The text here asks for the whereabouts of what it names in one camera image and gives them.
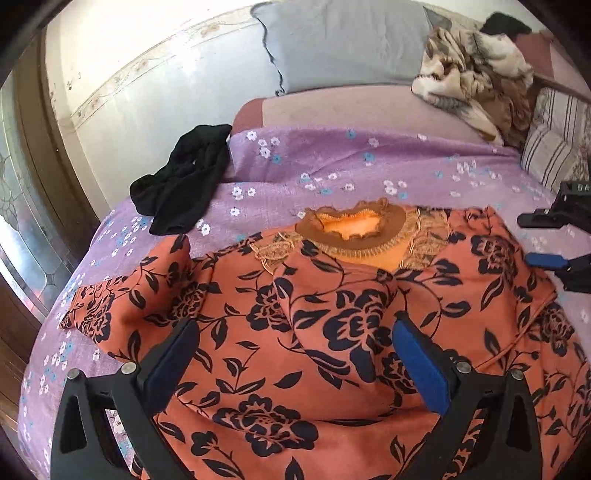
gray pillow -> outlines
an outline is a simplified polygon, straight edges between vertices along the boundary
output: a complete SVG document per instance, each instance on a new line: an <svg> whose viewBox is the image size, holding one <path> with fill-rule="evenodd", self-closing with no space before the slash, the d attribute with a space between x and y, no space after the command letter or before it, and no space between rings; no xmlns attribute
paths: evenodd
<svg viewBox="0 0 591 480"><path fill-rule="evenodd" d="M288 0L252 7L279 70L277 94L343 85L410 85L431 24L410 0Z"/></svg>

black mechanical device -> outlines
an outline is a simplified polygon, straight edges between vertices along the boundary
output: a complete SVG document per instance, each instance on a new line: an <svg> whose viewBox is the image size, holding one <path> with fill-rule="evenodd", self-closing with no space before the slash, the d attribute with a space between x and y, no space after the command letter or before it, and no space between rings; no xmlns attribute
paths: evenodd
<svg viewBox="0 0 591 480"><path fill-rule="evenodd" d="M403 313L392 340L423 396L441 418L400 480L440 480L452 462L474 415L488 414L460 480L540 480L542 457L537 420L524 374L477 373L454 361ZM140 362L113 375L86 378L72 369L61 398L51 451L52 480L131 480L105 410L117 410L135 453L152 480L191 480L152 421L166 408L196 345L196 322L179 321L172 334Z"/></svg>
<svg viewBox="0 0 591 480"><path fill-rule="evenodd" d="M562 182L550 208L522 213L517 217L517 224L522 228L544 229L571 224L591 234L591 183ZM591 254L567 260L561 255L529 253L525 261L530 267L554 272L566 291L591 293Z"/></svg>

orange floral dress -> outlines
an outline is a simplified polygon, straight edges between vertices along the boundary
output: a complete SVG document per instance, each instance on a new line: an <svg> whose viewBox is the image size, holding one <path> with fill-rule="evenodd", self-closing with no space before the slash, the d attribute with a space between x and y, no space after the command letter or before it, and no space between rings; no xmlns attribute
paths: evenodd
<svg viewBox="0 0 591 480"><path fill-rule="evenodd" d="M479 372L524 372L545 479L587 430L583 349L553 284L491 208L362 202L201 258L189 250L185 236L166 238L128 277L80 288L61 326L140 361L195 319L194 359L154 421L196 478L393 479L438 419L392 348L399 311Z"/></svg>

garment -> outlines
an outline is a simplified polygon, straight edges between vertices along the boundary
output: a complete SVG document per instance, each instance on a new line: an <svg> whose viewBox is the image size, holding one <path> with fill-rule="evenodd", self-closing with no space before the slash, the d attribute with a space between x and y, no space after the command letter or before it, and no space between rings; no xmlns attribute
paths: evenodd
<svg viewBox="0 0 591 480"><path fill-rule="evenodd" d="M510 15L495 12L486 19L480 31L487 35L505 34L511 41L515 41L517 35L531 33L531 28Z"/></svg>
<svg viewBox="0 0 591 480"><path fill-rule="evenodd" d="M412 90L485 140L519 147L531 120L526 94L532 80L533 69L506 36L439 28L429 36Z"/></svg>
<svg viewBox="0 0 591 480"><path fill-rule="evenodd" d="M205 214L230 162L231 125L199 125L184 134L168 163L129 187L140 215L153 216L152 235L187 233Z"/></svg>
<svg viewBox="0 0 591 480"><path fill-rule="evenodd" d="M369 216L357 225L351 217L366 210L379 222L362 234ZM316 239L306 238L313 229ZM401 231L408 246L394 273L325 252L381 255ZM339 237L345 243L335 245ZM392 348L397 312L480 372L524 372L545 478L590 423L591 371L574 329L551 281L527 267L492 208L382 199L308 210L296 226L194 260L189 250L184 235L167 238L129 277L81 288L61 326L78 328L114 358L140 361L176 319L195 318L194 361L155 422L197 478L396 476L438 418ZM450 473L462 470L478 431L477 421Z"/></svg>

white flower print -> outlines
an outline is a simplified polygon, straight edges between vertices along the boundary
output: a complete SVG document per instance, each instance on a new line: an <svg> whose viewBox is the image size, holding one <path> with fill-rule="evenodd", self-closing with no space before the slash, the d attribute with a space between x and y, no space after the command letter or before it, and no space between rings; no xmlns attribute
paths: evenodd
<svg viewBox="0 0 591 480"><path fill-rule="evenodd" d="M115 418L113 419L113 431L115 433L123 433L125 431L119 414L115 415Z"/></svg>

